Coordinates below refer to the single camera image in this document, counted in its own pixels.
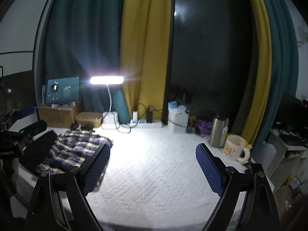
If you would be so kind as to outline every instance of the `lamp base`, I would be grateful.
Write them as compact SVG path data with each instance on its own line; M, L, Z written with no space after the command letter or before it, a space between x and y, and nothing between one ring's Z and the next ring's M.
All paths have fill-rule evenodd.
M117 122L116 125L113 124L109 124L109 123L102 123L102 129L117 129L120 127L120 124Z
M117 112L113 111L103 113L102 129L117 129L119 126L120 124Z

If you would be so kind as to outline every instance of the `charger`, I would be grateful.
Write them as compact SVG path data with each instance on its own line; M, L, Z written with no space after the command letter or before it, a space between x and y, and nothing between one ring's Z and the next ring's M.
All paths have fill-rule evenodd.
M137 123L138 122L138 111L135 110L133 111L133 123Z
M147 109L146 111L146 123L152 123L153 122L153 111L150 109Z

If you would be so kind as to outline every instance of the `white textured tablecloth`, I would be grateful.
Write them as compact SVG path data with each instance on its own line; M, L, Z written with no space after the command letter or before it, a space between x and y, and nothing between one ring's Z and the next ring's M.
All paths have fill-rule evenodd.
M57 134L65 131L51 129ZM130 134L103 129L96 133L114 141L104 179L87 196L106 230L202 229L219 199L195 156L196 146L207 143L208 137L172 134L166 127L132 129ZM210 149L227 166L245 170L223 157L221 150ZM243 199L241 193L233 219L239 215ZM67 200L63 204L69 210Z

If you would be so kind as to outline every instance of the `plaid cloth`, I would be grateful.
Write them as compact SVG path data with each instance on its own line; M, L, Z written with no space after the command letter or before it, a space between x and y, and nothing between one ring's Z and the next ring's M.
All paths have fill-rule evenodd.
M36 171L41 173L48 170L51 174L67 172L92 156L101 143L106 143L109 147L112 145L110 139L92 132L68 130L58 136L45 160L36 167Z

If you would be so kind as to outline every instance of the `white desk lamp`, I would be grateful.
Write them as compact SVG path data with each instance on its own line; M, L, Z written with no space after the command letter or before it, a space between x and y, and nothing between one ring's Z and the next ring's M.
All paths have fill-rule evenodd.
M110 84L122 84L123 82L124 82L123 76L94 76L90 79L90 83L93 85L98 85L98 84L107 85L109 100L110 100L110 107L109 107L109 111L106 111L103 113L103 123L102 123L103 129L116 129L116 128L119 128L120 126L119 120L118 120L118 113L117 112L111 113L112 99L111 99L109 85Z

